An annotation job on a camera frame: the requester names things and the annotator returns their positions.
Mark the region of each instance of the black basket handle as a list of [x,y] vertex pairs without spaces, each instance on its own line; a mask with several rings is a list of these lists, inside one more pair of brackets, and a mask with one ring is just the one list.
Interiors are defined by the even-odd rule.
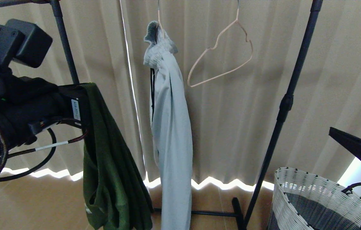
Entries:
[[361,186],[361,182],[360,183],[354,183],[352,185],[349,185],[348,187],[346,187],[344,190],[342,190],[343,193],[345,194],[352,194],[352,189],[357,187],[357,186]]

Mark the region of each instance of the light blue garment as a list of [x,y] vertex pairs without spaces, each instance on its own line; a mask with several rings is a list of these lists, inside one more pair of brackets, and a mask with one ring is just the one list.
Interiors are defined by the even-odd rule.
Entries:
[[156,21],[144,39],[150,44],[144,64],[155,70],[154,119],[151,126],[155,160],[162,183],[162,229],[188,230],[192,208],[192,130],[182,73],[173,54],[176,45]]

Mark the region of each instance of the clothing rack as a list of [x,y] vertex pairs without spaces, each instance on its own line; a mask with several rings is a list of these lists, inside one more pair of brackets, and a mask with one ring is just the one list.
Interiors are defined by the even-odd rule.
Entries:
[[[268,144],[268,148],[265,154],[265,158],[261,167],[260,174],[257,179],[257,184],[254,189],[252,199],[250,201],[249,207],[247,209],[246,216],[243,216],[241,211],[241,206],[239,200],[235,197],[231,200],[231,205],[233,206],[234,212],[226,211],[192,211],[192,214],[199,215],[209,215],[209,216],[220,216],[220,217],[234,217],[236,218],[238,230],[246,230],[249,223],[250,217],[253,213],[254,206],[264,181],[268,166],[270,165],[271,158],[274,153],[275,146],[277,145],[278,137],[280,136],[282,126],[287,118],[288,112],[291,110],[294,103],[294,90],[297,86],[298,79],[300,77],[301,70],[304,65],[305,57],[307,56],[309,44],[311,43],[311,38],[313,31],[315,29],[316,21],[318,18],[319,11],[321,10],[323,0],[313,0],[310,10],[310,15],[307,23],[307,28],[305,29],[304,38],[301,44],[301,48],[297,57],[297,62],[295,63],[294,71],[291,76],[290,84],[288,85],[287,93],[284,95],[280,103],[280,110],[277,115],[277,122],[275,124],[271,140]],[[12,6],[24,3],[49,3],[52,6],[53,14],[56,19],[58,31],[60,33],[60,38],[62,41],[65,58],[67,59],[68,68],[70,70],[71,79],[74,84],[79,84],[79,79],[77,76],[77,70],[75,68],[74,59],[72,57],[70,44],[68,42],[67,32],[65,30],[63,14],[59,0],[47,0],[47,1],[32,1],[32,0],[0,0],[0,7]],[[155,208],[155,211],[161,212],[162,209]]]

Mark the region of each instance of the black drawstring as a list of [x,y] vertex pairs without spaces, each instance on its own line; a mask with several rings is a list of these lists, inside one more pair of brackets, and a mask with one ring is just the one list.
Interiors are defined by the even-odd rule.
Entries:
[[155,85],[155,74],[154,74],[154,69],[151,68],[152,120],[154,120],[154,85]]

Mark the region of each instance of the beige curtain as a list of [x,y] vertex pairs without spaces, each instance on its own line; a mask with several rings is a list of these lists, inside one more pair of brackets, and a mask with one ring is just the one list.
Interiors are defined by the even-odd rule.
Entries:
[[[237,0],[161,0],[164,29],[176,43],[193,133],[193,177],[254,184],[278,106],[286,92],[312,1],[240,1],[240,22],[254,44],[245,67],[189,88],[192,64],[236,17]],[[143,41],[157,1],[123,0],[142,151],[150,180],[159,176],[149,124],[149,69]],[[192,83],[236,67],[249,56],[237,26],[220,40],[194,71]],[[337,180],[353,156],[328,136],[333,126],[361,137],[361,1],[324,1],[295,92],[268,171],[292,166]]]
[[[70,0],[60,1],[60,4],[79,79],[81,82],[98,84],[139,170],[145,175],[119,0]],[[42,77],[57,85],[71,84],[51,6],[30,3],[0,9],[0,24],[4,25],[12,18],[36,23],[53,38],[53,44],[41,67],[33,69],[11,64],[14,75]],[[56,126],[53,130],[58,141],[69,140],[81,134],[79,130],[63,125]],[[50,144],[50,140],[48,134],[40,134],[39,141],[33,146]],[[54,157],[44,168],[54,172],[68,169],[71,175],[81,172],[83,144],[78,142],[57,147]],[[48,150],[45,150],[15,157],[8,161],[6,167],[31,168],[47,154]]]

